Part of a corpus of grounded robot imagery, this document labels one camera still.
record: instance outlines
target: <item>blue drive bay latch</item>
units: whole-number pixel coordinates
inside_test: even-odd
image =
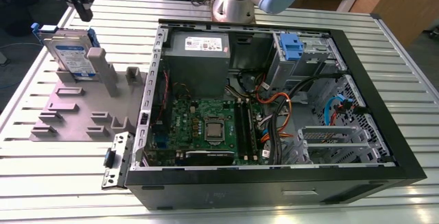
[[[303,43],[297,34],[281,34],[281,46],[286,52],[287,61],[298,61],[303,54]]]

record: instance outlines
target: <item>hard drive label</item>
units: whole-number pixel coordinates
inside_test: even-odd
[[[70,72],[82,78],[94,77],[96,71],[87,59],[87,52],[83,46],[55,46],[59,51],[60,60],[68,68]]]

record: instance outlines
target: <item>ram slot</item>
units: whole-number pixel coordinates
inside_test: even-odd
[[[253,156],[254,155],[253,120],[251,120],[253,116],[250,114],[247,103],[242,103],[241,111],[242,111],[243,131],[246,136],[246,155]]]
[[[258,151],[258,145],[257,145],[257,131],[255,131],[255,122],[254,122],[254,107],[253,107],[253,102],[249,101],[249,122],[250,122],[250,130],[251,130],[251,142],[253,142],[253,155],[257,155],[257,151]]]
[[[242,103],[235,103],[235,131],[237,131],[237,144],[238,144],[238,156],[241,159],[247,155],[247,137],[246,130],[243,125],[243,116],[242,116]]]

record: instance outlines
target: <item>blue cable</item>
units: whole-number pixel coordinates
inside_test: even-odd
[[[22,81],[16,82],[15,84],[10,84],[10,85],[6,85],[6,86],[2,86],[0,89],[6,89],[6,88],[10,88],[12,87],[14,85],[22,83]]]
[[[330,125],[331,118],[330,118],[330,107],[331,103],[334,100],[339,100],[341,102],[346,100],[345,96],[342,94],[338,94],[335,97],[331,97],[327,105],[325,106],[325,111],[323,111],[323,118],[325,118],[325,124]]]

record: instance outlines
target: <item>floor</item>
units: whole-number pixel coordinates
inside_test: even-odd
[[[40,2],[30,7],[32,19],[39,24],[58,24],[67,4],[58,0],[40,0]],[[14,45],[3,48],[3,46],[14,43],[34,43]],[[36,38],[32,35],[14,37],[0,29],[0,52],[11,60],[11,63],[0,67],[0,112],[4,109],[14,95],[23,77],[34,63],[42,47],[35,45]],[[422,34],[409,48],[409,53],[418,63],[422,71],[430,79],[433,85],[439,89],[439,39],[430,39],[429,34]]]

